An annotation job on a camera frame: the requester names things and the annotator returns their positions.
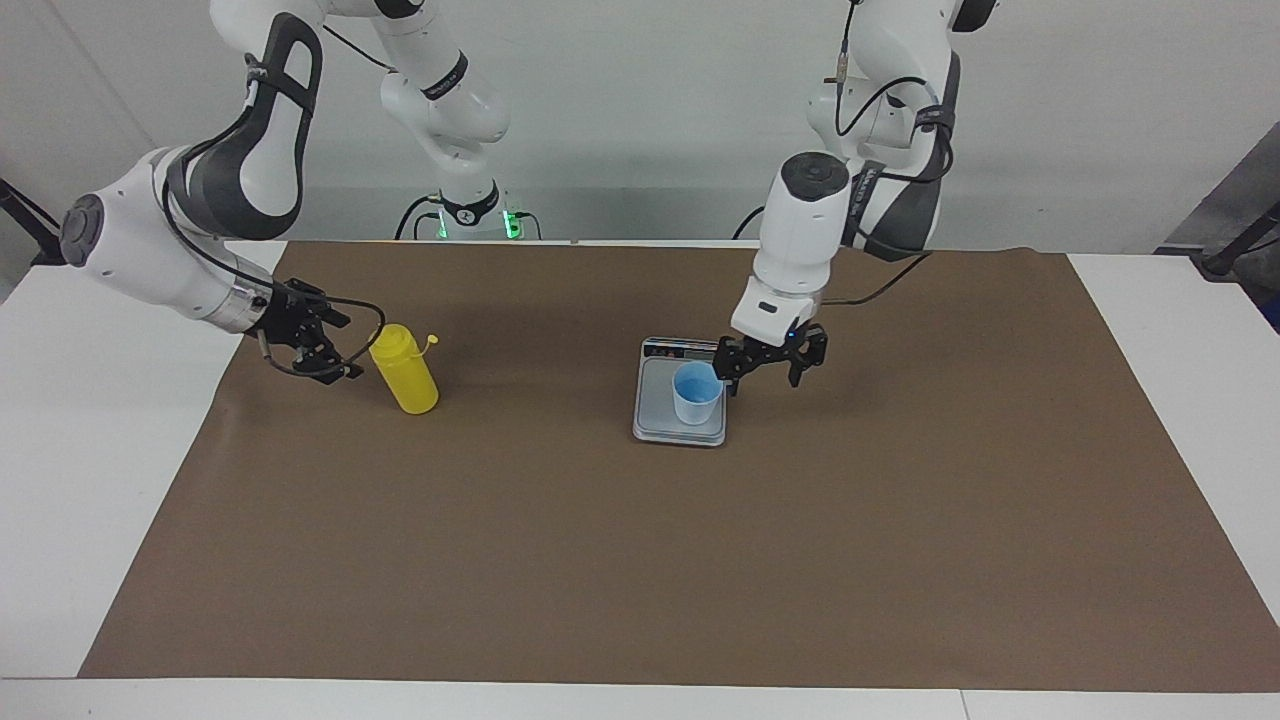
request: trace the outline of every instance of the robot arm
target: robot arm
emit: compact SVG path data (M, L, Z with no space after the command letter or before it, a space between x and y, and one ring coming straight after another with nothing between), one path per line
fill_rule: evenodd
M436 0L374 27L397 68L383 78L383 106L435 161L448 236L506 237L503 196L485 159L485 145L511 124L506 101L458 49Z
M717 373L736 391L768 363L791 364L791 384L820 365L827 336L813 324L841 246L883 260L925 252L937 227L941 181L954 161L951 131L960 60L948 31L978 29L995 0L860 0L849 49L855 77L824 86L810 123L827 152L787 160L773 181L746 291ZM856 109L850 117L840 110Z
M256 337L269 360L269 346L292 348L292 369L276 365L287 373L326 384L358 377L364 350L346 359L325 336L325 324L349 323L333 307L338 300L298 279L276 282L223 245L224 237L278 237L297 219L323 65L317 29L328 14L372 19L407 73L439 73L425 86L435 105L411 109L433 120L438 114L467 131L488 120L481 137L493 141L506 131L506 110L493 99L475 105L495 94L466 72L434 0L212 0L210 14L248 63L239 118L206 142L152 151L114 184L81 197L63 223L63 252L118 292Z

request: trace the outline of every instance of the digital scale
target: digital scale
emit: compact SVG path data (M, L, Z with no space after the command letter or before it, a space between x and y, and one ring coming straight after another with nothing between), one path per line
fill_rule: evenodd
M717 343L704 340L650 337L640 348L640 377L636 382L636 414L632 432L644 442L719 447L724 445L728 396L722 395L712 419L701 425L686 425L676 416L672 380L686 363L710 363Z

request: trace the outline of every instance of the table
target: table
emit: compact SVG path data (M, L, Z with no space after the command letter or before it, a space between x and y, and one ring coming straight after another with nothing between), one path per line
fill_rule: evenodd
M236 250L270 268L283 247ZM1183 259L1071 261L1277 616L1280 338L1238 288ZM1280 716L1280 696L67 679L237 345L60 269L32 270L0 307L0 676L26 678L0 683L6 716Z

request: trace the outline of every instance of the yellow squeeze bottle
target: yellow squeeze bottle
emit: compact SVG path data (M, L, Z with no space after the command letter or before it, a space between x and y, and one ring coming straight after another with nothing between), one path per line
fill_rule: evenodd
M440 391L426 368L424 356L440 338L429 336L426 347L419 350L413 333L404 325L387 325L369 354L396 396L401 410L410 415L422 415L440 401Z

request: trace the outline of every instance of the cable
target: cable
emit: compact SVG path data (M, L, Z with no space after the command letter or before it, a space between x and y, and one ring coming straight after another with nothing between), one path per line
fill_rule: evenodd
M396 68L393 68L392 65L388 65L387 63L384 63L384 61L379 60L378 58L374 58L374 56L372 56L372 55L370 55L369 53L365 53L365 50L364 50L364 49L361 49L361 47L360 47L358 45L356 45L355 42L349 41L349 40L347 40L346 37L343 37L342 35L339 35L339 33L338 33L338 31L333 29L332 27L329 27L329 26L324 26L324 29L325 29L325 32L328 32L329 35L332 35L332 36L337 37L339 42L342 42L342 44L343 44L343 45L346 45L347 47L351 47L352 50L355 50L355 51L356 51L356 54L357 54L357 55L360 55L361 58L364 58L364 59L369 60L370 63L372 63L372 64L378 65L379 68L383 68L384 70L387 70L387 72L389 72L389 73L394 73L394 72L396 72Z
M844 305L846 307L852 307L852 306L858 306L858 305L867 305L868 302L872 302L872 301L877 300L879 296L882 296L886 292L888 292L890 290L892 290L893 286L896 286L899 282L901 282L901 279L905 278L906 275L911 274L911 270L919 268L920 263L924 263L928 259L929 259L928 255L920 255L920 256L918 256L915 260L911 261L910 265L906 266L906 269L904 269L901 273L893 275L893 279L888 281L887 283L884 283L883 287L881 287L876 292L868 295L867 297L863 297L860 300L824 300L822 304L824 306L827 306L827 305Z
M737 225L737 231L733 232L733 240L741 240L742 233L746 232L746 225L751 224L751 220L758 218L762 213L764 213L764 205L760 205L755 210L751 210L751 214L748 215L745 220L742 220L742 224Z
M543 223L538 219L538 215L532 213L516 213L517 218L530 218L534 220L534 227L538 228L538 240L543 238Z
M417 210L419 208L421 208L426 202L430 202L431 205L439 205L440 204L440 196L439 195L424 195L422 197L419 197L417 200L415 200L408 206L408 210L404 210L404 217L401 218L401 224L396 225L396 240L403 240L404 238L404 228L408 225L410 218L413 217L413 211Z
M896 173L883 173L881 174L881 179L896 179L902 182L928 184L932 182L938 182L940 179L947 177L947 173L950 173L951 168L955 167L956 164L956 154L955 150L951 147L951 131L946 129L946 126L934 126L934 127L936 132L938 133L938 142L943 145L942 150L947 155L947 159L943 161L942 169L938 170L938 174L933 177L925 177L924 173L922 172L920 174L913 178L913 177L900 176Z
M892 82L884 83L884 86L877 90L876 94L872 95L870 99L863 105L863 109L858 110L858 114L854 115L854 119L850 120L849 126L845 128L840 127L840 111L844 105L842 100L845 95L844 91L841 91L840 95L836 96L836 135L838 135L840 137L845 137L849 133L854 132L854 126L858 124L858 120L863 119L863 115L865 115L867 111L872 109L872 105L874 105L881 97L887 95L890 90L893 90L900 85L908 85L908 83L919 85L920 87L924 88L929 87L929 83L924 78L915 76L904 76Z
M54 228L63 229L63 225L58 224L58 220L55 220L52 215L50 215L44 208L41 208L40 205L37 205L32 199L29 199L26 195L23 195L20 190L18 190L17 187L14 187L14 186L12 186L9 183L4 183L4 184L9 188L9 192L13 193L13 196L17 197L23 205L26 205L27 208L29 208L32 213L35 213L35 214L40 215L41 218L44 218L45 222L49 223L49 224L51 224L51 225L54 225Z
M182 156L175 160L183 168L183 174L186 174L187 164L193 158L196 158L197 155L204 154L206 150L209 150L214 145L218 145L219 142L227 140L233 132L236 132L237 129L239 129L244 124L244 122L250 117L250 113L252 113L252 105L246 105L244 110L239 114L238 118L236 118L236 122L233 122L230 126L228 126L227 129L224 129L223 132L218 133L216 136L214 136L214 137L211 137L211 138L209 138L209 140L206 140L204 142L200 142L197 145L191 146L186 152L183 152ZM207 251L205 251L204 247L200 247L198 245L196 245L196 242L193 240L191 240L191 237L188 237L187 233L184 233L180 227L178 227L178 220L173 215L173 204L172 204L172 195L173 193L170 192L170 190L172 188L169 186L169 176L166 173L165 174L165 179L164 179L164 182L160 186L160 210L164 214L165 223L169 224L169 229L173 232L174 237L177 237L178 241L182 242L183 246L187 247L187 250L189 250L191 252L195 252L197 256L200 256L202 260L205 260L210 265L212 265L212 266L215 266L215 268L218 268L218 269L220 269L220 270L223 270L225 273L229 273L229 274L232 274L232 275L234 275L237 278L241 278L243 281L251 282L251 283L257 284L260 287L269 288L273 292L276 292L276 291L287 292L289 295L293 295L294 297L301 297L301 299L305 299L305 300L314 300L314 301L317 301L317 302L329 302L332 305L346 305L346 306L351 306L351 307L365 307L365 309L372 310L374 313L378 314L378 328L374 331L374 334L370 336L369 342L366 342L365 346L361 347L358 352L356 352L351 357L347 357L342 363L339 363L337 365L333 365L332 368L324 370L323 373L311 374L311 373L303 373L303 372L300 372L300 370L293 370L291 368L284 368L284 366L279 365L278 363L275 363L274 359L269 357L268 360L270 361L270 364L271 364L273 368L275 368L275 369L278 369L278 370L280 370L280 372L283 372L283 373L285 373L288 375L302 377L302 378L315 378L315 377L329 375L329 374L334 373L335 370L349 369L352 365L355 365L356 360L360 360L361 357L364 357L374 347L374 343L378 342L378 338L381 337L383 331L387 328L387 313L384 313L381 307L379 307L378 305L374 305L372 302L365 302L364 300L352 300L352 299L347 299L347 297L333 297L333 296L328 296L328 295L317 295L317 293L312 293L312 292L303 292L303 291L300 291L300 290L294 290L294 288L287 287L287 286L284 286L282 283L276 283L274 281L264 281L262 278L259 278L256 275L251 275L251 274L241 270L239 268L233 268L233 266L228 265L227 263L223 263L218 258L214 258L212 255L210 255ZM260 343L265 342L265 340L266 340L266 336L262 333L262 331L259 331L259 342Z
M422 220L425 220L428 218L430 218L433 220L439 220L440 219L440 214L439 213L428 213L425 215L420 215L416 220L413 220L413 240L421 240L417 236L417 231L419 231L419 227L422 224Z
M877 238L872 237L863 228L854 228L854 229L855 229L855 232L858 232L858 234L863 236L863 238L867 241L867 245L874 245L876 247L879 247L881 250L886 250L888 252L896 252L899 255L906 255L908 258L913 258L913 256L914 258L924 258L924 256L928 256L928 255L933 255L932 250L908 250L905 247L899 247L896 245L890 245L890 243L887 243L887 242L884 242L882 240L877 240Z

